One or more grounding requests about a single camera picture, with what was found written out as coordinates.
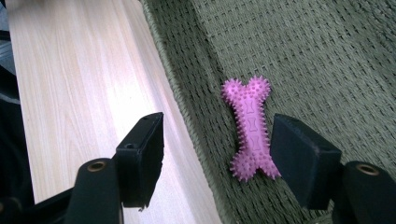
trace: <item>olive green cloth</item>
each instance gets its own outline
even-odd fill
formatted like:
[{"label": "olive green cloth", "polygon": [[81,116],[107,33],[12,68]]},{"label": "olive green cloth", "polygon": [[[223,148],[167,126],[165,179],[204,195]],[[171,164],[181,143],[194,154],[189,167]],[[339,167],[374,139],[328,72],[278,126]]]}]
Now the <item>olive green cloth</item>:
[{"label": "olive green cloth", "polygon": [[329,223],[332,210],[301,208],[281,178],[232,177],[236,125],[220,97],[229,78],[269,79],[270,134],[275,113],[293,116],[339,147],[342,162],[395,178],[395,1],[141,2],[224,223]]}]

